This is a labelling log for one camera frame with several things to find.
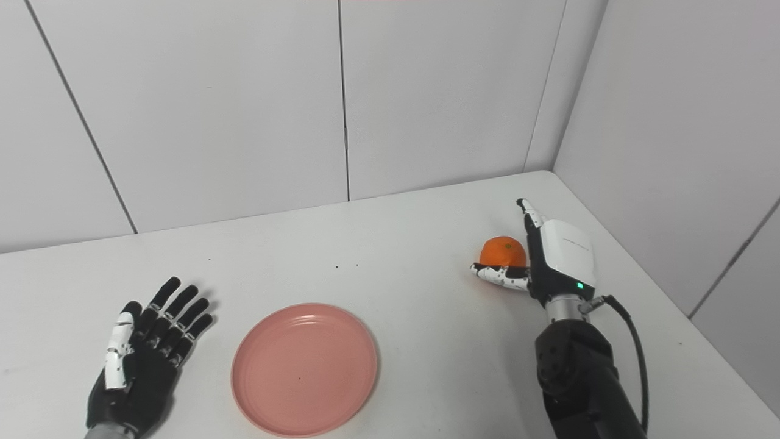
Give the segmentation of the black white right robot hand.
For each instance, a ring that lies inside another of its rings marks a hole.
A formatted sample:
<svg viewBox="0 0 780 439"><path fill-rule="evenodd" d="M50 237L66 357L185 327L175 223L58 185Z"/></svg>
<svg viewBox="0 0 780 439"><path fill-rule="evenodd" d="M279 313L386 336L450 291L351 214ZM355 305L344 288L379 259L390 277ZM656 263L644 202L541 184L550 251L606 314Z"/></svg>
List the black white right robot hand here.
<svg viewBox="0 0 780 439"><path fill-rule="evenodd" d="M593 299L595 258L587 234L571 223L548 219L526 198L518 198L516 204L523 211L527 265L474 262L470 271L482 280L527 292L543 307L558 296Z"/></svg>

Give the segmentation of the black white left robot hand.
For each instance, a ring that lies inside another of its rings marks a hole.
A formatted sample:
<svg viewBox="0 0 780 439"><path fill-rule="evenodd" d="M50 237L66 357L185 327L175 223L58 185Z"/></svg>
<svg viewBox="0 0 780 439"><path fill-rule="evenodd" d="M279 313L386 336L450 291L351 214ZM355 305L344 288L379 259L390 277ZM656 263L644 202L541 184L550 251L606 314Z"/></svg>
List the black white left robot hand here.
<svg viewBox="0 0 780 439"><path fill-rule="evenodd" d="M214 322L209 306L178 277L147 305L126 303L87 400L87 438L143 438L158 427L172 407L181 367Z"/></svg>

